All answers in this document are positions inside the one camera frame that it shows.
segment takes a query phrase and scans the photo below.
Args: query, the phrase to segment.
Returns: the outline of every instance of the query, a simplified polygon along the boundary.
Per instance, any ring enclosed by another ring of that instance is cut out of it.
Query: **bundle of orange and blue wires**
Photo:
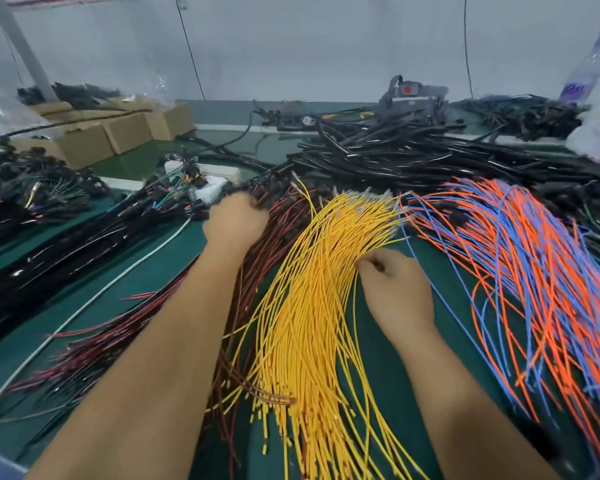
[[[534,401],[549,418],[556,409],[567,412],[600,468],[600,266],[584,245],[587,230],[499,180],[459,179],[402,202],[414,231],[450,258],[470,298],[475,333],[456,320],[512,405],[537,422]],[[477,278],[472,289],[460,268]],[[481,290],[486,299],[479,303]],[[515,321],[524,324],[524,337],[513,333]]]

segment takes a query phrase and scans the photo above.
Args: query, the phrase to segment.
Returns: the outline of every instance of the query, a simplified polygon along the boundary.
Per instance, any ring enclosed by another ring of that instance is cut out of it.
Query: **person's left hand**
[[[246,253],[269,222],[269,212],[257,209],[255,204],[252,195],[240,192],[212,205],[203,226],[207,242],[216,248]]]

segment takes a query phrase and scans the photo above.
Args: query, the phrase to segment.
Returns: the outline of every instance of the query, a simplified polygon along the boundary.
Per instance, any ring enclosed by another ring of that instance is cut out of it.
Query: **hand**
[[[356,267],[369,310],[394,347],[422,333],[437,333],[431,286],[416,259],[376,249]]]
[[[269,222],[269,212],[257,209],[255,204],[252,195],[240,192],[211,206],[209,220],[203,226],[208,245],[246,254]]]

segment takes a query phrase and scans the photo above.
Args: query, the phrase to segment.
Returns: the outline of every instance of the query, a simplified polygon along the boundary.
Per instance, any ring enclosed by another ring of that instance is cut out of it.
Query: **white cable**
[[[184,222],[184,224],[172,236],[170,236],[170,238],[168,238],[166,241],[164,241],[156,249],[152,250],[149,254],[146,254],[145,256],[143,256],[140,259],[138,259],[138,261],[136,261],[135,263],[133,263],[131,266],[129,266],[128,268],[126,268],[122,273],[120,273],[115,278],[113,278],[113,280],[111,282],[109,282],[108,284],[106,284],[104,286],[104,288],[102,288],[95,295],[93,295],[87,301],[87,303],[85,303],[83,306],[81,306],[80,308],[78,308],[73,315],[71,315],[69,318],[67,318],[67,320],[65,320],[65,322],[62,323],[62,325],[60,325],[60,327],[58,327],[58,329],[55,332],[53,332],[51,335],[49,335],[49,337],[44,342],[42,342],[40,344],[40,347],[38,347],[37,349],[35,349],[33,351],[33,353],[30,356],[28,356],[24,360],[24,362],[21,363],[20,366],[12,373],[12,375],[9,376],[9,378],[2,385],[2,387],[0,387],[0,396],[7,389],[7,387],[9,387],[11,385],[11,383],[16,379],[16,377],[18,377],[20,375],[20,373],[24,370],[24,368],[26,366],[28,366],[33,361],[33,359],[35,359],[38,355],[40,355],[40,352],[42,352],[45,348],[47,348],[47,346],[51,343],[51,341],[53,341],[53,339],[54,339],[54,337],[55,337],[56,334],[62,332],[66,327],[68,327],[71,324],[71,322],[73,320],[75,320],[76,317],[78,317],[78,315],[80,315],[83,311],[85,311],[94,301],[96,301],[99,297],[101,297],[114,284],[116,284],[117,282],[119,282],[122,278],[124,278],[131,271],[133,271],[133,269],[135,269],[138,265],[142,264],[144,261],[146,261],[147,259],[149,259],[154,254],[156,254],[156,252],[160,251],[163,247],[165,247],[168,243],[170,243],[171,241],[173,241],[178,236],[178,234],[180,234],[184,230],[184,228],[190,222],[191,222],[191,217],[189,217]]]

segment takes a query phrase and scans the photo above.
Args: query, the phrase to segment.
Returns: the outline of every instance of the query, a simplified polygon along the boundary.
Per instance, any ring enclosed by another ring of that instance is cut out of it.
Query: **forearm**
[[[206,247],[28,479],[186,478],[243,257]]]
[[[397,348],[447,480],[558,478],[437,331]]]

